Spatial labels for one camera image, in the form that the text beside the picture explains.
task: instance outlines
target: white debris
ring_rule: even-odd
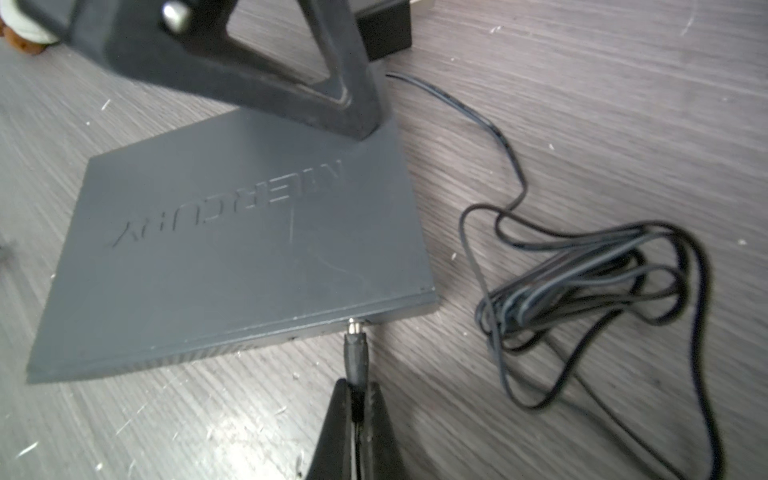
[[[16,458],[19,458],[22,455],[27,455],[32,450],[36,449],[38,447],[38,443],[40,443],[40,442],[35,442],[32,445],[30,445],[29,447],[27,447],[26,449],[21,450],[19,453],[16,454]]]

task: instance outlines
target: black cable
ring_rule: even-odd
[[[407,74],[388,72],[387,76],[421,88],[483,127],[502,146],[519,180],[520,193],[508,205],[470,205],[462,212],[458,222],[462,247],[483,292],[483,298],[475,309],[475,322],[488,338],[488,348],[498,366],[499,379],[507,397],[523,409],[541,411],[559,398],[568,380],[574,377],[621,430],[681,480],[686,478],[684,474],[624,423],[577,373],[576,367],[592,342],[622,313],[629,313],[653,326],[667,325],[679,319],[687,307],[690,287],[694,283],[690,262],[693,259],[698,270],[698,282],[690,336],[691,377],[710,443],[712,466],[709,478],[722,478],[726,464],[725,452],[707,394],[702,366],[710,301],[710,263],[696,237],[672,223],[658,220],[628,223],[591,233],[563,233],[520,217],[514,210],[528,193],[528,181],[515,151],[498,127],[435,85]],[[496,214],[494,232],[502,243],[516,250],[552,252],[554,255],[522,276],[490,290],[469,246],[465,229],[469,214],[479,210]],[[512,237],[505,228],[513,222],[553,240],[531,242]],[[650,242],[667,243],[677,257],[676,265],[649,263],[642,247]],[[667,276],[667,285],[659,290],[646,291],[651,273]],[[663,313],[651,315],[643,308],[644,304],[664,299],[673,302]],[[570,355],[549,334],[559,323],[596,313],[600,313],[601,317],[584,334]],[[533,335],[521,342],[521,336],[526,333]],[[563,361],[564,368],[554,385],[544,392],[544,397],[528,405],[515,395],[509,385],[509,376],[519,380],[520,375],[507,365],[506,358],[526,353],[541,343],[555,352]],[[524,383],[531,385],[535,381],[526,379]]]

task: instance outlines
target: plush toy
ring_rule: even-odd
[[[0,0],[0,37],[20,52],[37,55],[58,38],[22,13],[17,0]]]

